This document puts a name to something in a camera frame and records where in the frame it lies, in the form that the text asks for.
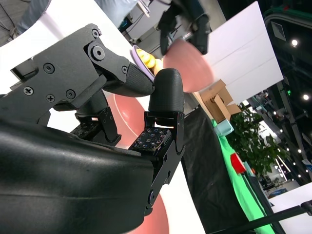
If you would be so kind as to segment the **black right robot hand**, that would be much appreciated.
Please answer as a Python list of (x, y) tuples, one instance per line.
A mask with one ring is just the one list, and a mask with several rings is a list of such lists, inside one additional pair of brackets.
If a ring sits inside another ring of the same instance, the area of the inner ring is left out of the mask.
[[(94, 24), (12, 69), (0, 97), (0, 231), (121, 234), (151, 214), (185, 152), (180, 73), (150, 79)], [(104, 92), (150, 97), (128, 149)]]

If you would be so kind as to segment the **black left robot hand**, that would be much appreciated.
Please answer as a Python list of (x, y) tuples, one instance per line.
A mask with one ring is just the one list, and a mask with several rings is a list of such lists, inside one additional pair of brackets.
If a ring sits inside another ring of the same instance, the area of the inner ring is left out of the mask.
[(176, 28), (176, 18), (184, 20), (184, 27), (191, 36), (187, 39), (202, 55), (208, 52), (208, 35), (210, 34), (209, 16), (197, 0), (173, 0), (163, 12), (159, 23), (160, 51), (165, 55), (169, 48), (169, 35)]

